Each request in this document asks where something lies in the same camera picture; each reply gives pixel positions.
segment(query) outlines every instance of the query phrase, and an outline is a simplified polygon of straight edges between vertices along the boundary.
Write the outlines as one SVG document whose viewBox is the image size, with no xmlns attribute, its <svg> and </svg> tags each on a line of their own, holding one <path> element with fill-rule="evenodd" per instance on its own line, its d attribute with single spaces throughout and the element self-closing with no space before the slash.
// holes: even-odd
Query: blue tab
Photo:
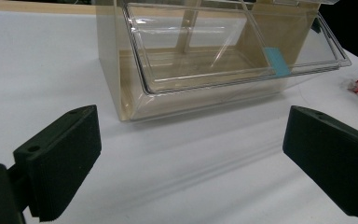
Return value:
<svg viewBox="0 0 358 224">
<path fill-rule="evenodd" d="M 275 70 L 277 76 L 287 76 L 290 74 L 289 67 L 287 67 L 286 62 L 284 61 L 281 51 L 277 48 L 264 48 L 267 53 L 269 63 Z"/>
</svg>

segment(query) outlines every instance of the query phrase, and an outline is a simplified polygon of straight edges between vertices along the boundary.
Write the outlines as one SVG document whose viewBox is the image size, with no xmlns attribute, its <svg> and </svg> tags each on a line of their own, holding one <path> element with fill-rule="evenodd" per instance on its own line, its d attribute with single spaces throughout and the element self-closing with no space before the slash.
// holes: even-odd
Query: white table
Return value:
<svg viewBox="0 0 358 224">
<path fill-rule="evenodd" d="M 282 152 L 291 105 L 358 129 L 358 94 L 342 87 L 358 78 L 348 54 L 352 66 L 274 97 L 122 123 L 95 15 L 0 11 L 0 163 L 13 165 L 13 150 L 63 113 L 97 105 L 102 155 L 53 223 L 355 224 Z"/>
</svg>

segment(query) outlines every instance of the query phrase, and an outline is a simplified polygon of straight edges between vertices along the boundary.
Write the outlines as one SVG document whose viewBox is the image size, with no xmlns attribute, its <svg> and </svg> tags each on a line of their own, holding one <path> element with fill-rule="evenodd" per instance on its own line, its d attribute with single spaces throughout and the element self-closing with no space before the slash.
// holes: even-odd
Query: clear plastic box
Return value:
<svg viewBox="0 0 358 224">
<path fill-rule="evenodd" d="M 325 0 L 97 0 L 100 60 L 120 120 L 266 96 L 351 65 Z"/>
</svg>

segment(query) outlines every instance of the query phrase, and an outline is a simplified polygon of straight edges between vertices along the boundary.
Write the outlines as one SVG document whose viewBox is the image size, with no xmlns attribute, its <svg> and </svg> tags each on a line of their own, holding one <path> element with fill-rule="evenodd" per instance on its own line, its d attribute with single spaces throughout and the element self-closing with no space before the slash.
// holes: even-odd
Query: clear plastic container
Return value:
<svg viewBox="0 0 358 224">
<path fill-rule="evenodd" d="M 351 64 L 318 13 L 336 1 L 114 2 L 96 2 L 97 25 L 121 120 L 268 95 Z"/>
</svg>

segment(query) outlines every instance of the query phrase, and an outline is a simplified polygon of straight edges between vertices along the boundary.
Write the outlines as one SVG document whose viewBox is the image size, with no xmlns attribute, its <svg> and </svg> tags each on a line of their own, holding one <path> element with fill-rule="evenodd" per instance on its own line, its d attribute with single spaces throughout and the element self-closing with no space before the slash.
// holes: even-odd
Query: wooden surface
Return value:
<svg viewBox="0 0 358 224">
<path fill-rule="evenodd" d="M 95 6 L 0 1 L 0 11 L 95 15 Z"/>
</svg>

